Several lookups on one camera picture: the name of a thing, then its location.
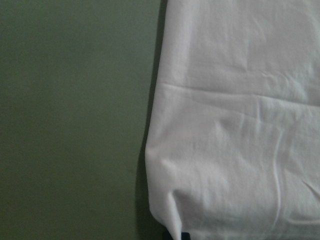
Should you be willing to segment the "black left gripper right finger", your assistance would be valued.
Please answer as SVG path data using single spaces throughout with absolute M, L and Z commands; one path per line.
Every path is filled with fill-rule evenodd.
M 189 232 L 182 232 L 181 233 L 181 240 L 191 240 L 191 235 Z

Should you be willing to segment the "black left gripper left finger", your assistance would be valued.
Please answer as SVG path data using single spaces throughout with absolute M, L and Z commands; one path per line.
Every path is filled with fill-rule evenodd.
M 171 234 L 169 233 L 168 230 L 164 230 L 162 232 L 161 239 L 162 240 L 173 240 L 173 237 L 171 236 Z

